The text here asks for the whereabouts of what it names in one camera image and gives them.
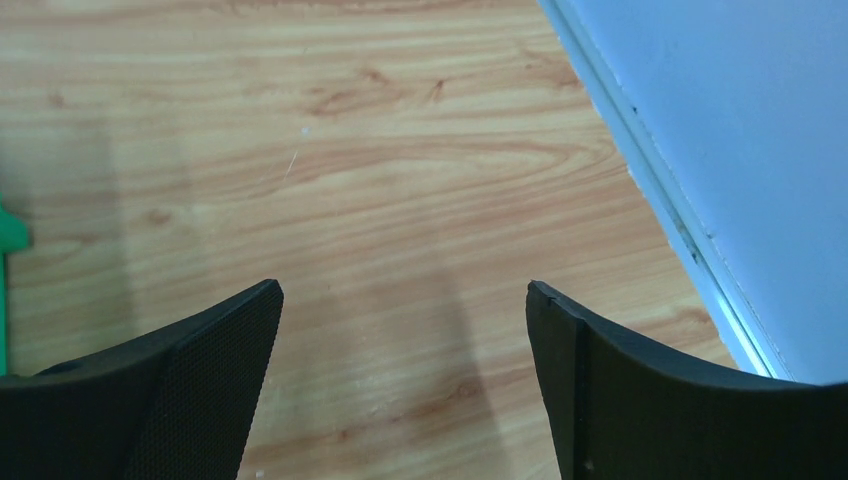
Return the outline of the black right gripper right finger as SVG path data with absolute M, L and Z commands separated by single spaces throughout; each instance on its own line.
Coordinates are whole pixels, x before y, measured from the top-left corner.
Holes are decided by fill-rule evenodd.
M 847 387 L 691 356 L 533 281 L 526 323 L 564 479 L 843 479 Z

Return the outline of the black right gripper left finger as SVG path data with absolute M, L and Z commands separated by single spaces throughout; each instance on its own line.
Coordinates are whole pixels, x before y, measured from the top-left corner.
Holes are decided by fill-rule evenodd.
M 275 280 L 1 380 L 5 479 L 234 479 L 278 332 Z

